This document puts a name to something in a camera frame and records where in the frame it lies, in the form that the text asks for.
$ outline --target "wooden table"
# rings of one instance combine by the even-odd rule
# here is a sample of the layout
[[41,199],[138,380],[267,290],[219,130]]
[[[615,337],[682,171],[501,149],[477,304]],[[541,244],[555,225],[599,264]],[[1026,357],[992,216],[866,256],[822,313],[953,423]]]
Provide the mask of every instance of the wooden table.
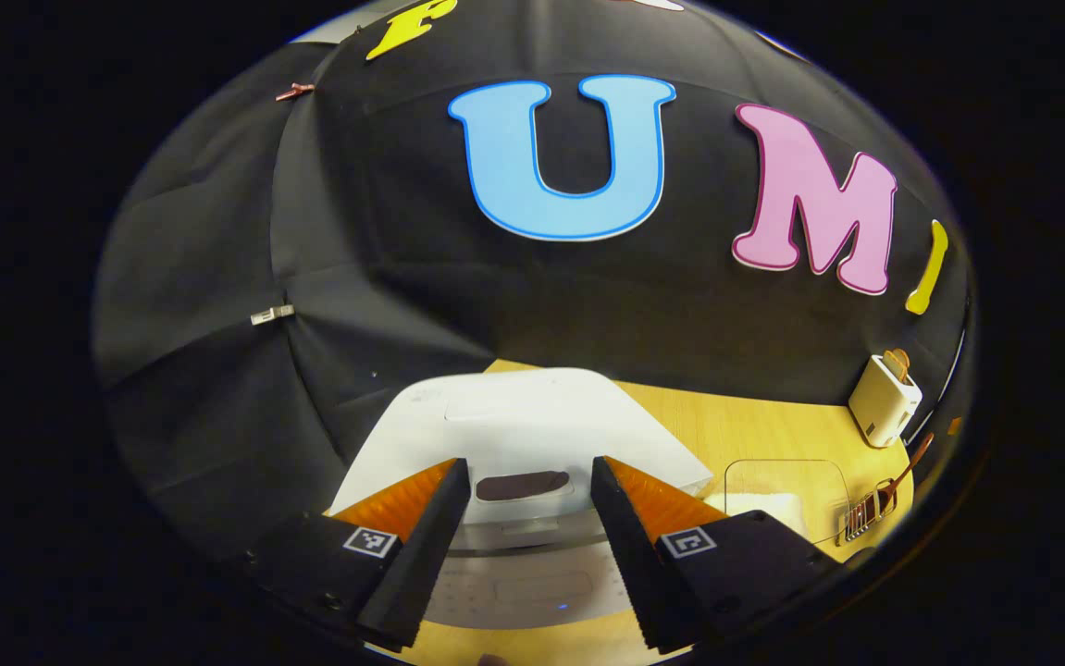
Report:
[[[499,359],[487,372],[531,368],[535,367]],[[807,505],[809,497],[839,496],[845,485],[849,498],[856,501],[870,492],[876,482],[899,475],[908,464],[906,449],[900,442],[885,450],[869,446],[847,406],[757,401],[617,384],[714,472],[714,481],[703,494],[710,489],[722,489],[723,472],[737,462],[731,468],[731,492],[768,492],[768,486],[774,482],[772,476],[783,471],[782,487],[770,488],[769,492],[794,492]],[[769,459],[789,462],[756,462]],[[834,467],[840,473],[824,473]],[[817,547],[837,562],[843,562],[858,549],[879,543],[912,506],[913,476],[914,473],[907,475],[899,486],[899,508],[890,517],[849,543],[837,547],[832,538]],[[806,518],[809,532],[820,529],[822,534],[822,525],[817,526],[815,517]],[[648,649],[634,612],[624,611],[556,628],[465,629],[422,622],[412,648],[399,654],[380,652],[421,666],[476,666],[484,653],[503,656],[511,666],[578,663],[642,666],[684,650],[661,656]]]

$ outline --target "letter m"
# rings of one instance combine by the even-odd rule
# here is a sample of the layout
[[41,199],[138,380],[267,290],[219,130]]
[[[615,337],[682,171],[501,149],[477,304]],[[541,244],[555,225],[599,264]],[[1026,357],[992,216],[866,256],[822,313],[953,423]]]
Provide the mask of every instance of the letter m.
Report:
[[758,139],[761,176],[753,228],[734,240],[736,260],[753,269],[792,269],[800,260],[791,242],[799,210],[813,273],[829,270],[855,230],[853,251],[836,277],[863,294],[886,291],[899,190],[890,169],[858,152],[845,185],[836,186],[820,145],[799,119],[759,104],[738,105],[737,116]]

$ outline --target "letter u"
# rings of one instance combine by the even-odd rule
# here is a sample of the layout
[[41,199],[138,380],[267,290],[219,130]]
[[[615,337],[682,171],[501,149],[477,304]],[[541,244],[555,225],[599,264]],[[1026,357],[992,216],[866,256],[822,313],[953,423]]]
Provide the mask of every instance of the letter u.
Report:
[[580,93],[602,101],[610,133],[610,178],[593,193],[558,193],[537,161],[536,109],[553,94],[540,81],[470,90],[448,105],[465,135],[470,186],[499,227],[541,241],[596,241],[625,233],[655,211],[663,193],[659,107],[675,87],[643,76],[591,76]]

